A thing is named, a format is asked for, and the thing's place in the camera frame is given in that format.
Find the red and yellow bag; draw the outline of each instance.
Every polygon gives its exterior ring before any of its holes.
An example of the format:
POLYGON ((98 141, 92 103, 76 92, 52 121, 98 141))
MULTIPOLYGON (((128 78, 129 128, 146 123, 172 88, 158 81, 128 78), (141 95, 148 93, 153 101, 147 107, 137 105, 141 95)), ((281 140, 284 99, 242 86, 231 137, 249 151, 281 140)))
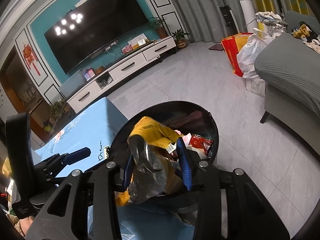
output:
POLYGON ((233 73, 235 73, 239 77, 242 77, 243 73, 239 68, 239 65, 237 62, 237 54, 242 49, 242 47, 247 43, 248 37, 251 34, 252 33, 239 33, 236 35, 226 37, 221 41, 223 48, 226 54, 228 55, 230 63, 233 67, 233 73))

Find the red hanging ornament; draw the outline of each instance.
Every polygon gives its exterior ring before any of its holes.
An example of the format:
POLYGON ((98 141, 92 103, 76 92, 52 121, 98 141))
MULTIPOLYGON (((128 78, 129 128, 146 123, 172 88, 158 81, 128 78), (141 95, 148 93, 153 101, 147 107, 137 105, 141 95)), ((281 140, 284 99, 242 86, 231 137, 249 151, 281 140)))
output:
POLYGON ((36 65, 34 64, 33 61, 38 61, 38 57, 37 55, 35 54, 35 52, 33 51, 33 49, 31 48, 31 46, 28 44, 28 45, 25 45, 23 43, 23 58, 24 60, 26 61, 26 64, 28 66, 28 68, 31 70, 31 67, 30 65, 32 64, 33 67, 35 68, 37 74, 40 76, 40 72, 38 71, 36 65))

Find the flat screen tv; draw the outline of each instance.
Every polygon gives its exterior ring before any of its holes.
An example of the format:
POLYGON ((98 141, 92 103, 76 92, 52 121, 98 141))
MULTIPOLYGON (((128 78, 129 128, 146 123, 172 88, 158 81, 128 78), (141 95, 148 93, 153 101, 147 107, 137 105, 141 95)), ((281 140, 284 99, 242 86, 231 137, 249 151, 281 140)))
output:
POLYGON ((99 49, 147 22, 136 0, 88 0, 44 36, 67 74, 99 49))

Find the metal screw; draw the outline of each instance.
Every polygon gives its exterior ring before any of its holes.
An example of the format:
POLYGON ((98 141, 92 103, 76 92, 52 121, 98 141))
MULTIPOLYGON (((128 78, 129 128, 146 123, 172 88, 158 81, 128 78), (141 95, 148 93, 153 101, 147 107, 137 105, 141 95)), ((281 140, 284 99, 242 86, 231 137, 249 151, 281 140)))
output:
POLYGON ((199 166, 200 166, 201 168, 205 168, 205 167, 208 166, 208 162, 206 162, 206 161, 200 161, 200 162, 199 162, 199 166))
POLYGON ((241 175, 243 175, 244 174, 244 171, 243 171, 243 169, 235 169, 235 173, 237 174, 237 175, 239 175, 239 176, 241 176, 241 175))
POLYGON ((107 166, 107 168, 111 169, 116 166, 116 163, 115 162, 108 162, 106 166, 107 166))
POLYGON ((78 176, 80 173, 81 173, 80 170, 74 170, 74 171, 71 172, 71 175, 74 176, 74 177, 76 177, 76 176, 78 176))

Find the plant pot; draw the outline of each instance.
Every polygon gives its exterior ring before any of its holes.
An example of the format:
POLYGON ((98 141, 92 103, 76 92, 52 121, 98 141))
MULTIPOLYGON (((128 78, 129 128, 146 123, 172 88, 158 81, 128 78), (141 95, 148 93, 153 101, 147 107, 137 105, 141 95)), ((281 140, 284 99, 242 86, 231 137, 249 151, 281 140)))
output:
POLYGON ((186 40, 176 41, 178 49, 184 49, 187 47, 186 40))
POLYGON ((161 39, 168 37, 167 31, 165 30, 165 28, 163 26, 160 28, 157 28, 156 32, 158 33, 159 38, 161 38, 161 39))

